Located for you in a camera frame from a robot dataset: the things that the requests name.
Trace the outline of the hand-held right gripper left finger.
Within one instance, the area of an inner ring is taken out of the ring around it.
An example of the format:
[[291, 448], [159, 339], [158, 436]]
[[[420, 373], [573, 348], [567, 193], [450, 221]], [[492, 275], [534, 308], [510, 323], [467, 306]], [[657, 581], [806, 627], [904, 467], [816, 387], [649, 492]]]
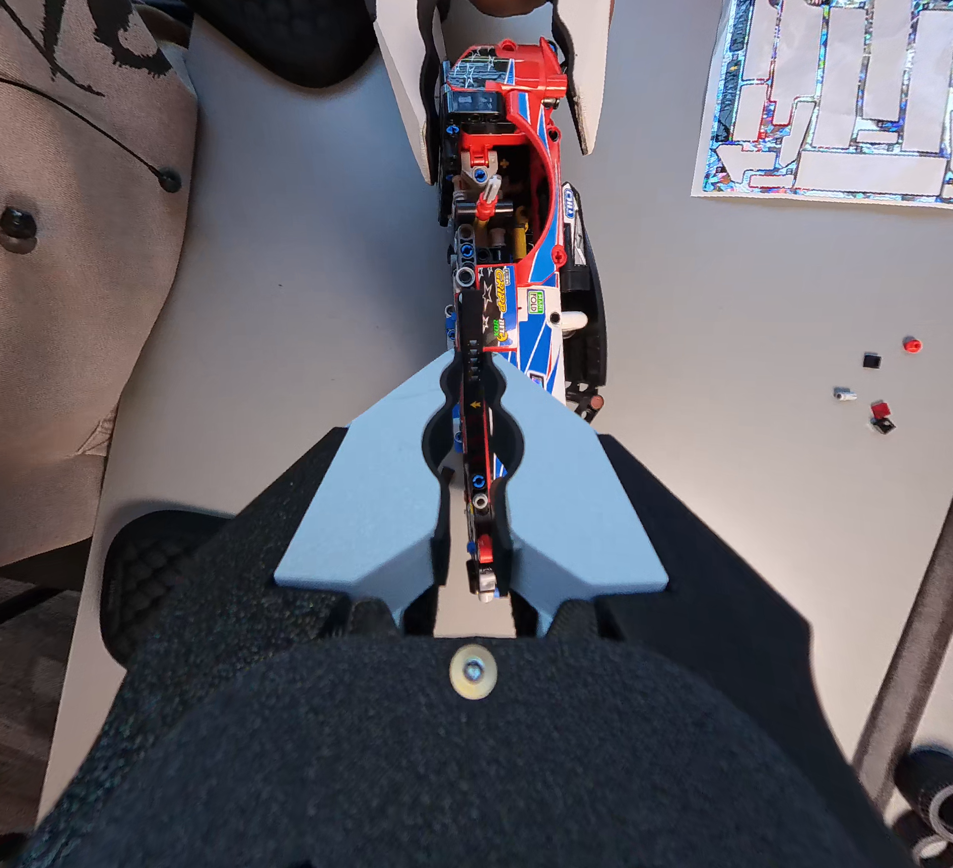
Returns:
[[450, 350], [358, 416], [274, 572], [279, 586], [376, 598], [408, 634], [428, 635], [449, 565], [455, 442], [441, 382]]

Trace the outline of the holographic sticker sheet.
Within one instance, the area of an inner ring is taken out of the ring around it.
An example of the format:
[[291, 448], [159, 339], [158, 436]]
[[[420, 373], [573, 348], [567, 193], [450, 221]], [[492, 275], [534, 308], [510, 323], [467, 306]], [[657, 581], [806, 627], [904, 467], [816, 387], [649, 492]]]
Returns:
[[952, 0], [724, 0], [692, 194], [952, 206]]

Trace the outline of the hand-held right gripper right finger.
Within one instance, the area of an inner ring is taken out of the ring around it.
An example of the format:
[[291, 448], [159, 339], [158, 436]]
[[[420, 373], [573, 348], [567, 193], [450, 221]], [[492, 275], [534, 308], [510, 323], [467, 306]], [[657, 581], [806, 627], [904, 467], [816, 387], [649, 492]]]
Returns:
[[505, 488], [512, 587], [538, 613], [538, 636], [567, 600], [656, 592], [668, 576], [594, 429], [502, 356], [502, 407], [522, 458]]

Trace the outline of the red blue lego car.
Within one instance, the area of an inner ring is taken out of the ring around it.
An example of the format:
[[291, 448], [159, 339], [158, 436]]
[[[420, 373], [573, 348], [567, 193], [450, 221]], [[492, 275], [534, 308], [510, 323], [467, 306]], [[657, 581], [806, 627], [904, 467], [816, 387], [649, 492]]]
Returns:
[[454, 297], [448, 349], [455, 447], [462, 455], [467, 572], [482, 602], [500, 597], [494, 450], [483, 366], [497, 353], [585, 421], [602, 409], [607, 338], [598, 269], [581, 200], [561, 170], [553, 113], [568, 78], [554, 43], [501, 40], [444, 63], [438, 81], [438, 220], [450, 233]]

